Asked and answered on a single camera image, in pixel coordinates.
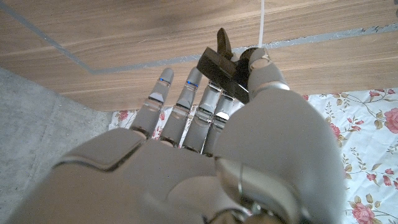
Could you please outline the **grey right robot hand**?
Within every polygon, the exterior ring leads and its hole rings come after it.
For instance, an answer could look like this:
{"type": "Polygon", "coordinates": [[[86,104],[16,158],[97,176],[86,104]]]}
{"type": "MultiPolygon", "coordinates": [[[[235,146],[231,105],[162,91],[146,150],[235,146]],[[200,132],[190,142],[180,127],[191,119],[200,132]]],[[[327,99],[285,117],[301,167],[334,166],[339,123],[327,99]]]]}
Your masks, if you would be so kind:
{"type": "Polygon", "coordinates": [[[65,154],[9,223],[340,223],[345,174],[329,124],[258,49],[248,104],[211,156],[134,129],[65,154]]]}

